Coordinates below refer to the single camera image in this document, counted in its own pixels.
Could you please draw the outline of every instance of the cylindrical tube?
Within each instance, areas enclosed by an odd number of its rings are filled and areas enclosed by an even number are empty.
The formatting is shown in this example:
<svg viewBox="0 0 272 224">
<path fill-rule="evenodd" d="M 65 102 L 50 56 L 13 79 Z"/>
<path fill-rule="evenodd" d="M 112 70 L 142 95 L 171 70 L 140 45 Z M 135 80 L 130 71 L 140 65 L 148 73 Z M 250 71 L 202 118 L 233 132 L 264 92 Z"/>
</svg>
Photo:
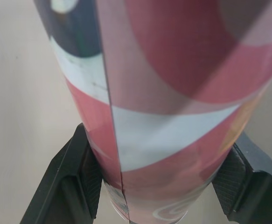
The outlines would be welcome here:
<svg viewBox="0 0 272 224">
<path fill-rule="evenodd" d="M 272 78 L 272 0 L 35 0 L 114 208 L 174 224 Z"/>
</svg>

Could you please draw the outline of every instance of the american flag pattern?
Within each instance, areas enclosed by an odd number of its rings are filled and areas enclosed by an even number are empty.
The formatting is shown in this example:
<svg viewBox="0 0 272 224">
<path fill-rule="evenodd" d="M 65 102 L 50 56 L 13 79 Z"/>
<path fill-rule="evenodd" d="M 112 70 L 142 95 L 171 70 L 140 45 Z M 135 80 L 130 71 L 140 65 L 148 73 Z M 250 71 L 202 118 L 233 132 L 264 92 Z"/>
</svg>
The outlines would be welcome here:
<svg viewBox="0 0 272 224">
<path fill-rule="evenodd" d="M 173 224 L 272 78 L 272 0 L 35 0 L 114 208 Z"/>
</svg>

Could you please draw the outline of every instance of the white stripe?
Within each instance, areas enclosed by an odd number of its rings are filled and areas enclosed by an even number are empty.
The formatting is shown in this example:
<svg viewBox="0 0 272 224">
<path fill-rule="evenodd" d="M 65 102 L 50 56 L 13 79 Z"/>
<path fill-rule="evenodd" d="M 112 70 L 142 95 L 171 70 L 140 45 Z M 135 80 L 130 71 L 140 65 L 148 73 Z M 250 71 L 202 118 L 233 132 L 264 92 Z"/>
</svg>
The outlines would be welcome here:
<svg viewBox="0 0 272 224">
<path fill-rule="evenodd" d="M 68 81 L 87 95 L 109 104 L 107 82 L 102 54 L 81 58 L 63 50 L 51 39 L 51 44 L 62 72 Z"/>
<path fill-rule="evenodd" d="M 177 153 L 238 107 L 203 114 L 157 115 L 112 106 L 121 171 L 139 169 Z"/>
</svg>

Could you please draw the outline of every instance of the beige wall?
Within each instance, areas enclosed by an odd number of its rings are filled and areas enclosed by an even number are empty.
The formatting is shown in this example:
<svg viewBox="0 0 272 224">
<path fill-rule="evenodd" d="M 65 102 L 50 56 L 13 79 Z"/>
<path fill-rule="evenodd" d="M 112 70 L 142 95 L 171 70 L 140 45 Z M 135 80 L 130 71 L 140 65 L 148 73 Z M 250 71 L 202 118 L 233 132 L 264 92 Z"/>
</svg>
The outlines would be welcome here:
<svg viewBox="0 0 272 224">
<path fill-rule="evenodd" d="M 79 122 L 32 1 L 0 0 L 0 224 L 19 223 Z M 272 157 L 272 84 L 246 131 Z M 95 223 L 106 220 L 126 223 L 103 190 Z M 211 186 L 182 223 L 228 223 Z"/>
</svg>

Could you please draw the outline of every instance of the plastic wrap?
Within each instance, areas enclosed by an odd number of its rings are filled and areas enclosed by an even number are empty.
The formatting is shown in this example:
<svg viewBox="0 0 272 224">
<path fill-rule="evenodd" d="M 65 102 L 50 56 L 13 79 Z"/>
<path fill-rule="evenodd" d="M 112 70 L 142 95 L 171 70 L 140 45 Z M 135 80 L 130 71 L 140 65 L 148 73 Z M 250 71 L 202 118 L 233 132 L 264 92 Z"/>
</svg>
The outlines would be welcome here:
<svg viewBox="0 0 272 224">
<path fill-rule="evenodd" d="M 35 0 L 112 204 L 175 224 L 272 78 L 272 0 Z"/>
</svg>

